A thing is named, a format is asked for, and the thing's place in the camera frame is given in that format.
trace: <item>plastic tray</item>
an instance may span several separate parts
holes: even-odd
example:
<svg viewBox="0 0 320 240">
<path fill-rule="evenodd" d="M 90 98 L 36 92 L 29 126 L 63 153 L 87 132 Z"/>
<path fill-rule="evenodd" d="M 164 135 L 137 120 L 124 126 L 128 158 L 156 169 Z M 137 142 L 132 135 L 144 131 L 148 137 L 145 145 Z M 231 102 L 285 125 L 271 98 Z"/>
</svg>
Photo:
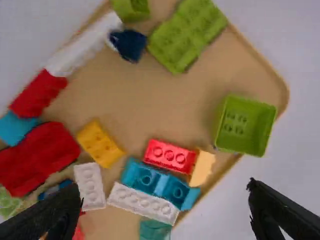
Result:
<svg viewBox="0 0 320 240">
<path fill-rule="evenodd" d="M 131 27 L 149 35 L 171 17 L 177 2 L 149 0 L 151 18 Z M 100 13 L 108 9 L 105 6 Z M 211 128 L 215 112 L 230 93 L 275 105 L 278 115 L 289 100 L 281 77 L 232 25 L 208 45 L 186 73 L 173 76 L 147 52 L 138 64 L 131 64 L 106 47 L 69 81 L 68 87 L 45 110 L 43 119 L 61 121 L 76 134 L 97 117 L 123 150 L 140 159 L 151 138 L 214 152 Z M 239 159 L 240 154 L 216 153 L 212 174 L 201 186 L 198 202 Z M 80 155 L 79 162 L 89 161 L 92 159 L 88 154 Z M 110 169 L 101 170 L 106 197 L 120 179 L 124 165 L 125 161 L 120 160 Z M 30 199 L 36 199 L 45 186 L 72 177 L 72 167 L 51 176 Z M 187 215 L 188 211 L 181 212 L 177 223 Z M 107 206 L 87 212 L 80 222 L 86 240 L 138 240 L 141 219 L 129 211 Z"/>
</svg>

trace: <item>white lego brick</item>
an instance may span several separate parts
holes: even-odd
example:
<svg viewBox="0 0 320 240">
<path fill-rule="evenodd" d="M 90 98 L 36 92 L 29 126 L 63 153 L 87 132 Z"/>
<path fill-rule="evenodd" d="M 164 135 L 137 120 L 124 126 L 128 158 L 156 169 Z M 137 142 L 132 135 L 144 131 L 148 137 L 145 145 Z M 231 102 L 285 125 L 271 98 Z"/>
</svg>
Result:
<svg viewBox="0 0 320 240">
<path fill-rule="evenodd" d="M 82 210 L 104 209 L 106 196 L 99 165 L 95 162 L 75 165 L 73 171 L 80 197 L 83 198 Z"/>
<path fill-rule="evenodd" d="M 146 194 L 118 182 L 114 183 L 106 203 L 172 226 L 180 212 L 171 202 L 163 198 Z"/>
<path fill-rule="evenodd" d="M 52 76 L 67 77 L 93 58 L 105 44 L 116 51 L 108 36 L 110 32 L 122 29 L 123 23 L 118 15 L 114 11 L 107 13 L 73 42 L 56 52 L 44 68 Z"/>
</svg>

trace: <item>red lego brick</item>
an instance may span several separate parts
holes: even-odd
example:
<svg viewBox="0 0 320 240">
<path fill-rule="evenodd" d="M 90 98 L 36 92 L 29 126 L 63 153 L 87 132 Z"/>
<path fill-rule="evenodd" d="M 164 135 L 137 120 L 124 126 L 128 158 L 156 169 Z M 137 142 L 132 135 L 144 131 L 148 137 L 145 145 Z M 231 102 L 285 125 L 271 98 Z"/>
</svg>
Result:
<svg viewBox="0 0 320 240">
<path fill-rule="evenodd" d="M 81 150 L 60 122 L 46 122 L 18 145 L 0 151 L 0 183 L 15 197 L 23 197 L 50 174 L 73 163 Z"/>
<path fill-rule="evenodd" d="M 75 227 L 74 235 L 72 237 L 72 240 L 85 240 L 85 234 L 83 233 L 79 222 L 77 223 L 77 225 Z"/>
<path fill-rule="evenodd" d="M 144 162 L 183 174 L 191 174 L 197 152 L 151 139 L 144 155 Z"/>
<path fill-rule="evenodd" d="M 9 108 L 21 118 L 39 117 L 59 92 L 68 84 L 65 77 L 56 77 L 43 69 L 11 103 Z"/>
</svg>

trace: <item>blue lego brick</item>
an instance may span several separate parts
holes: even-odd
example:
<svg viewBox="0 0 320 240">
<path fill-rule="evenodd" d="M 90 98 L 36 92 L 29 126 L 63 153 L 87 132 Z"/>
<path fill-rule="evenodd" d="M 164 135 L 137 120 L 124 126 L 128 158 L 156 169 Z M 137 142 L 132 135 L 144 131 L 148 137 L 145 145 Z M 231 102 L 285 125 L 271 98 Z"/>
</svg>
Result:
<svg viewBox="0 0 320 240">
<path fill-rule="evenodd" d="M 186 211 L 193 207 L 200 192 L 199 187 L 189 187 L 178 178 L 170 176 L 163 192 L 159 192 L 159 197 L 173 203 L 181 211 Z"/>
<path fill-rule="evenodd" d="M 0 118 L 0 138 L 9 146 L 15 146 L 39 124 L 38 118 L 18 117 L 9 110 Z"/>
<path fill-rule="evenodd" d="M 129 157 L 121 175 L 123 185 L 150 195 L 155 195 L 156 191 L 162 192 L 168 179 L 168 175 L 137 162 L 133 157 Z"/>
<path fill-rule="evenodd" d="M 129 188 L 164 198 L 181 211 L 191 209 L 200 194 L 200 188 L 189 187 L 177 177 L 137 162 L 133 157 L 128 159 L 121 182 Z"/>
<path fill-rule="evenodd" d="M 60 182 L 59 184 L 53 186 L 53 187 L 50 187 L 49 189 L 47 189 L 46 191 L 42 192 L 39 194 L 38 196 L 38 201 L 40 200 L 44 200 L 46 197 L 48 197 L 50 194 L 54 194 L 56 193 L 57 191 L 59 191 L 60 189 L 63 189 L 65 188 L 66 186 L 72 184 L 73 181 L 70 180 L 70 179 L 66 179 L 62 182 Z"/>
</svg>

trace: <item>green square brick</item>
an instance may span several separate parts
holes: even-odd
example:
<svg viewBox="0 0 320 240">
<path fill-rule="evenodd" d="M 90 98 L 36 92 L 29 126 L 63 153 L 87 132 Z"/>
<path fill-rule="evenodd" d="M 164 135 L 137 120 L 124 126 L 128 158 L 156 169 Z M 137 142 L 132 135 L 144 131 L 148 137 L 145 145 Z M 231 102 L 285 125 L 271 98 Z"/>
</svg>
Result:
<svg viewBox="0 0 320 240">
<path fill-rule="evenodd" d="M 227 152 L 262 157 L 276 115 L 273 105 L 229 95 L 217 108 L 214 145 Z"/>
</svg>

